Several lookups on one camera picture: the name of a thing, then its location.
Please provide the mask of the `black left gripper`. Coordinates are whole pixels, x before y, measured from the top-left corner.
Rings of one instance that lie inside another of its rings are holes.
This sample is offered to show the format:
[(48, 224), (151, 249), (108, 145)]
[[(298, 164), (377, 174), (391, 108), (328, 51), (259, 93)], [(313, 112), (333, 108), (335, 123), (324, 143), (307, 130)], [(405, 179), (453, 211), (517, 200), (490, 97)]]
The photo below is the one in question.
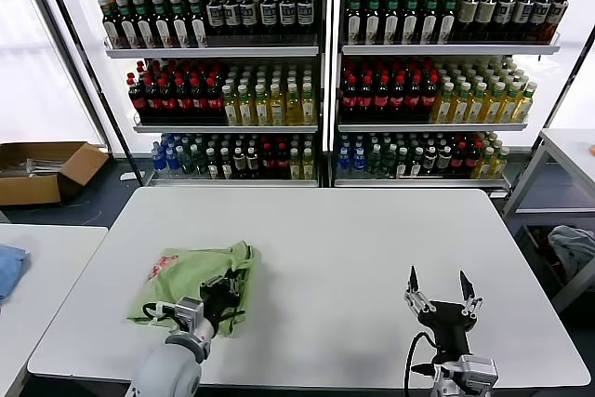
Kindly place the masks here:
[(200, 284), (200, 299), (204, 305), (204, 317), (211, 324), (219, 324), (236, 315), (238, 296), (245, 288), (243, 277), (229, 278), (224, 283), (225, 276), (217, 275)]

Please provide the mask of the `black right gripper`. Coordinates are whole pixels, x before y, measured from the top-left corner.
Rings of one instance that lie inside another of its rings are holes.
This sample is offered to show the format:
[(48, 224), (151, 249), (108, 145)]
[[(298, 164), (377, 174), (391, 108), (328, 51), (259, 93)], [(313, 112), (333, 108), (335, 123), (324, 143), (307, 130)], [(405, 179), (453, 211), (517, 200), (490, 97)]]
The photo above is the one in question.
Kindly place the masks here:
[(462, 355), (471, 354), (467, 333), (472, 328), (472, 319), (483, 304), (483, 298), (475, 293), (467, 275), (459, 272), (464, 304), (443, 301), (430, 302), (420, 291), (417, 271), (411, 266), (404, 300), (409, 309), (418, 314), (417, 320), (434, 335), (436, 354), (433, 361), (458, 361)]

